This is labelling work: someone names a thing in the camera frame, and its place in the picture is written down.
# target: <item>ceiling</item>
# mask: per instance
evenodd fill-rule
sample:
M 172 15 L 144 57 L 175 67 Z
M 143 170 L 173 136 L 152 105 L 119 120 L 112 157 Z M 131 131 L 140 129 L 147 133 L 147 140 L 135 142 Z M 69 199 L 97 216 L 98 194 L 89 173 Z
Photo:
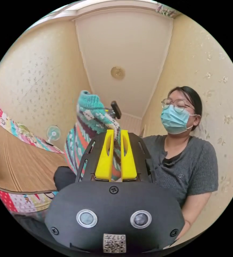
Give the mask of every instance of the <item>ceiling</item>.
M 79 47 L 93 93 L 106 107 L 141 118 L 157 85 L 172 33 L 172 19 L 138 9 L 99 11 L 75 20 Z M 111 68 L 120 66 L 117 80 Z

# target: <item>face mask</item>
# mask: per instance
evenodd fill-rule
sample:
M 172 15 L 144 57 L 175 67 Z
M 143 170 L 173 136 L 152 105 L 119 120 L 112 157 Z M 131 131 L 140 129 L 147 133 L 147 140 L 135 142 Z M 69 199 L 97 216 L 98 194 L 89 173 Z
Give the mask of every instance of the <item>face mask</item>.
M 176 135 L 181 134 L 192 126 L 187 128 L 187 122 L 190 116 L 196 116 L 197 114 L 190 114 L 188 111 L 176 112 L 174 106 L 170 104 L 167 109 L 164 109 L 161 114 L 161 121 L 166 131 L 169 134 Z

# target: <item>short sleeve shirt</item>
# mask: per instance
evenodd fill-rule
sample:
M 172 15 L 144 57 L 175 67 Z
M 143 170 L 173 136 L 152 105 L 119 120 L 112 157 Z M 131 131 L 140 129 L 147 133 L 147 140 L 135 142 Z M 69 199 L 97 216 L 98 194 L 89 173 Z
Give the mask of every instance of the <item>short sleeve shirt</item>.
M 191 137 L 186 148 L 171 159 L 165 159 L 166 135 L 149 136 L 143 141 L 151 155 L 150 169 L 156 184 L 168 188 L 182 207 L 187 196 L 218 190 L 218 164 L 210 142 Z

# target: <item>wall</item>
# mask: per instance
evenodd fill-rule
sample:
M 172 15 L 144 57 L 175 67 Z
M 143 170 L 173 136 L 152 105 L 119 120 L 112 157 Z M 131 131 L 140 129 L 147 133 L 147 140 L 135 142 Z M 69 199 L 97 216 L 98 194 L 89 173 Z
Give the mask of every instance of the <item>wall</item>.
M 75 23 L 55 22 L 19 38 L 0 63 L 0 107 L 13 120 L 44 139 L 57 125 L 63 148 L 75 123 L 75 107 L 89 83 L 79 51 Z
M 117 120 L 121 126 L 121 129 L 128 130 L 131 133 L 139 135 L 141 132 L 141 119 L 130 116 L 128 114 L 122 114 L 121 119 Z
M 182 243 L 214 223 L 233 197 L 233 63 L 207 31 L 184 15 L 174 20 L 168 57 L 142 119 L 146 136 L 166 134 L 160 121 L 161 101 L 178 85 L 190 86 L 201 96 L 204 111 L 195 135 L 213 144 L 219 164 L 219 190 L 178 241 Z

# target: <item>woman's arm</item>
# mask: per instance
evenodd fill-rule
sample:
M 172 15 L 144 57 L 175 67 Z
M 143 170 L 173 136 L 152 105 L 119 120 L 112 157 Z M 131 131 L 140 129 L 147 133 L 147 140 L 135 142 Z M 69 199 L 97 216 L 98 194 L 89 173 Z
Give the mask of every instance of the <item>woman's arm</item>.
M 182 214 L 185 220 L 185 225 L 177 237 L 177 240 L 181 238 L 196 221 L 197 217 L 207 204 L 211 194 L 212 193 L 210 192 L 199 195 L 189 195 L 187 197 L 185 204 L 182 207 Z

